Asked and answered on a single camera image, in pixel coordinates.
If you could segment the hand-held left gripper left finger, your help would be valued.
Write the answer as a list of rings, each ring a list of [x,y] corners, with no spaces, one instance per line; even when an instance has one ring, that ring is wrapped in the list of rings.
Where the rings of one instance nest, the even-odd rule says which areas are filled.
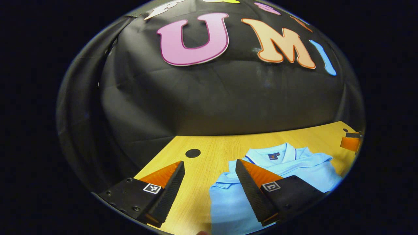
[[[176,199],[184,175],[184,162],[178,161],[139,180],[121,180],[98,197],[128,217],[160,228]]]

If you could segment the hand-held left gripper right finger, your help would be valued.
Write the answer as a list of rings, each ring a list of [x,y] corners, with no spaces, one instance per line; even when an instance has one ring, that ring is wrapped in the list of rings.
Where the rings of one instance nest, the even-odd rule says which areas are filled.
[[[290,220],[326,195],[295,175],[284,178],[242,159],[236,161],[235,172],[263,226]]]

